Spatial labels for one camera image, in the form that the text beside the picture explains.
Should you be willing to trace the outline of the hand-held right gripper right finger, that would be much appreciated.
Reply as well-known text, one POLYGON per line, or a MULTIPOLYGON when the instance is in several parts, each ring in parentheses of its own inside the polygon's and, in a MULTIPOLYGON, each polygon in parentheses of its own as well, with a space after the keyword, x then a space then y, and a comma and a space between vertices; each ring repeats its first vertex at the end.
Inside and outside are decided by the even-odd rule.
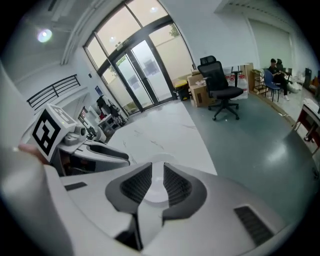
POLYGON ((169 207, 145 256, 269 256, 294 230, 231 179, 166 162, 163 185, 169 207))

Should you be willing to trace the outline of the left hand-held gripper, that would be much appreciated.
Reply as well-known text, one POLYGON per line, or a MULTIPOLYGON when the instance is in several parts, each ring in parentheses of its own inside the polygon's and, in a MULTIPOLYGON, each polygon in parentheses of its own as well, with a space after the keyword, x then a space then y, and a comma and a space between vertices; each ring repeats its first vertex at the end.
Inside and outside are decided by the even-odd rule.
POLYGON ((87 130, 61 107, 47 104, 34 123, 31 137, 59 176, 75 176, 129 166, 129 155, 90 140, 87 130))

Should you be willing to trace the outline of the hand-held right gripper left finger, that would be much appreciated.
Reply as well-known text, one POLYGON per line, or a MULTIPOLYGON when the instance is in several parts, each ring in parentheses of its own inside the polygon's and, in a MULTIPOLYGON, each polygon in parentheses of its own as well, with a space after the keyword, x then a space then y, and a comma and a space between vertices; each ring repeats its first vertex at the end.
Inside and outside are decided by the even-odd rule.
POLYGON ((60 178, 80 211, 118 242, 140 251, 138 208, 152 184, 152 163, 60 178))

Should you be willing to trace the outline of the person's left hand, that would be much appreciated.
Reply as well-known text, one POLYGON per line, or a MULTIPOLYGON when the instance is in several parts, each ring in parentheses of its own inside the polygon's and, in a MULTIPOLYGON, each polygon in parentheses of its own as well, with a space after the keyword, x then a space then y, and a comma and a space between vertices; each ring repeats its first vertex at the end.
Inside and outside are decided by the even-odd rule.
POLYGON ((41 162, 43 165, 50 164, 49 161, 39 151, 39 149, 32 144, 20 143, 16 147, 11 147, 10 151, 15 153, 17 156, 32 156, 33 158, 36 158, 39 162, 41 162))

